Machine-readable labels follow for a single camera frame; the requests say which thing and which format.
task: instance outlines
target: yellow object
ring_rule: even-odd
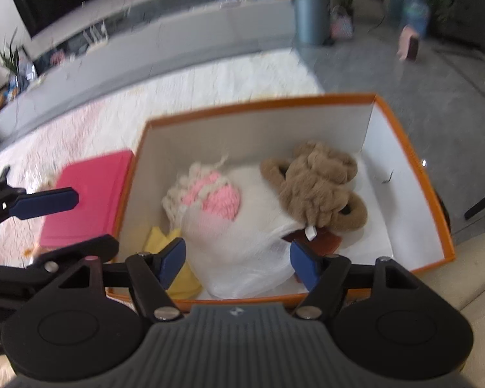
[[[149,238],[145,245],[145,251],[151,254],[158,254],[168,244],[172,242],[174,238],[181,236],[180,229],[174,229],[165,236],[158,226],[151,229]],[[185,264],[179,271],[178,275],[174,279],[171,287],[167,289],[167,294],[172,299],[189,299],[202,291],[202,287],[194,273],[190,269],[189,264],[185,261]]]

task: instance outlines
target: brown plush toy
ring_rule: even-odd
[[[356,176],[356,161],[315,142],[296,147],[294,153],[293,161],[261,163],[262,176],[277,191],[282,208],[308,226],[339,232],[362,228],[368,218],[365,203],[341,185]]]

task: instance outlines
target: white tag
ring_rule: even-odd
[[[306,238],[309,242],[316,238],[316,228],[314,226],[306,227]]]

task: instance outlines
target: tiled floor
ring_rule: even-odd
[[[434,42],[422,44],[417,62],[400,62],[396,40],[394,29],[365,28],[352,42],[298,51],[327,92],[376,92],[386,99],[427,161],[455,242],[463,242],[485,232],[485,210],[469,222],[463,218],[485,196],[485,62],[437,54]]]

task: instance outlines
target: gray trash can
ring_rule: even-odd
[[[296,18],[296,41],[323,45],[330,34],[330,0],[293,0]]]

